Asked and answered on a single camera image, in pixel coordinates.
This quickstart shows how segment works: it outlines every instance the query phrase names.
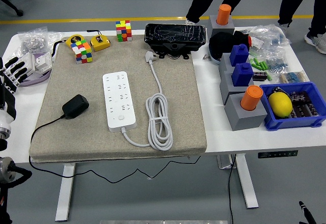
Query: lemon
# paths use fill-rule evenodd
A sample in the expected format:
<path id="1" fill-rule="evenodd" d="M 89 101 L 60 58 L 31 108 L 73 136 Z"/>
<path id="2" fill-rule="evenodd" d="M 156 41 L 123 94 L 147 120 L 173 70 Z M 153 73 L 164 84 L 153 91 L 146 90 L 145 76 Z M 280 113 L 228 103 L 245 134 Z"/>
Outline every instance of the lemon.
<path id="1" fill-rule="evenodd" d="M 278 117 L 285 118 L 292 112 L 291 99 L 282 92 L 272 93 L 268 98 L 271 109 Z"/>

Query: desk control panel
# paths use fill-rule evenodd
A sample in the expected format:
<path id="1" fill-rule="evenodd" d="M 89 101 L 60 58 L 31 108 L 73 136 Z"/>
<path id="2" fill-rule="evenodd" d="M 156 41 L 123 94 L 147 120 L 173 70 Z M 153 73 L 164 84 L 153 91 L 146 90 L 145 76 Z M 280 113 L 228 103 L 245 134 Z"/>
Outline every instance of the desk control panel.
<path id="1" fill-rule="evenodd" d="M 297 150 L 291 151 L 277 151 L 277 152 L 259 152 L 258 158 L 278 158 L 278 157 L 290 157 L 297 156 Z"/>

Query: black power adapter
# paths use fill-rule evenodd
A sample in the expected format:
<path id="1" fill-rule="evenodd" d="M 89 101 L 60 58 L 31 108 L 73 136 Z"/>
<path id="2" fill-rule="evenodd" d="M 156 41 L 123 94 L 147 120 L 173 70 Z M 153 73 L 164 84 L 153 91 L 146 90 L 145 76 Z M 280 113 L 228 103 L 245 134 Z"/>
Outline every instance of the black power adapter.
<path id="1" fill-rule="evenodd" d="M 87 99 L 78 94 L 70 99 L 67 103 L 62 106 L 63 113 L 66 119 L 73 119 L 84 112 L 88 107 L 89 103 Z"/>

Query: white cable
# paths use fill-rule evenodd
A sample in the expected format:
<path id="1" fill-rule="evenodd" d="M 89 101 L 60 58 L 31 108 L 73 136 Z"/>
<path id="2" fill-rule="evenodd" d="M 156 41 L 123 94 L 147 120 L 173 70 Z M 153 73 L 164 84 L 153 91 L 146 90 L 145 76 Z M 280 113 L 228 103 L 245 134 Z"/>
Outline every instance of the white cable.
<path id="1" fill-rule="evenodd" d="M 173 145 L 173 135 L 168 118 L 168 101 L 167 98 L 162 93 L 162 87 L 159 83 L 157 75 L 153 67 L 154 55 L 152 52 L 148 51 L 145 55 L 146 62 L 149 63 L 155 80 L 157 82 L 159 93 L 155 93 L 152 97 L 146 99 L 146 110 L 149 117 L 147 137 L 149 144 L 137 144 L 132 141 L 126 133 L 126 129 L 121 128 L 121 132 L 128 142 L 137 147 L 148 147 L 152 146 L 154 149 L 167 151 Z M 155 105 L 157 104 L 158 117 L 155 115 Z M 159 124 L 159 130 L 156 129 L 156 124 Z M 165 136 L 161 136 L 163 130 L 165 131 Z"/>

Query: small yellow device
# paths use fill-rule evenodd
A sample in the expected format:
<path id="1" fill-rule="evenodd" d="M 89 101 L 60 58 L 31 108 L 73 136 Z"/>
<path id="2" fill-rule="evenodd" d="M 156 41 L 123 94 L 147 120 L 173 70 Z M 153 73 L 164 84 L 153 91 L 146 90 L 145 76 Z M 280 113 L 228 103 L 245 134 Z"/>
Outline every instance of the small yellow device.
<path id="1" fill-rule="evenodd" d="M 93 37 L 90 41 L 91 45 L 94 48 L 94 51 L 100 51 L 107 47 L 110 47 L 111 42 L 110 40 L 105 36 L 102 35 L 102 33 L 98 30 L 87 30 L 87 32 L 98 32 L 98 35 Z"/>
<path id="2" fill-rule="evenodd" d="M 70 45 L 72 43 L 76 43 L 76 42 L 79 42 L 79 41 L 82 41 L 82 40 L 85 40 L 85 38 L 82 35 L 75 34 L 75 35 L 72 35 L 71 37 L 69 37 L 67 39 L 66 44 L 67 44 L 68 47 L 71 47 Z"/>

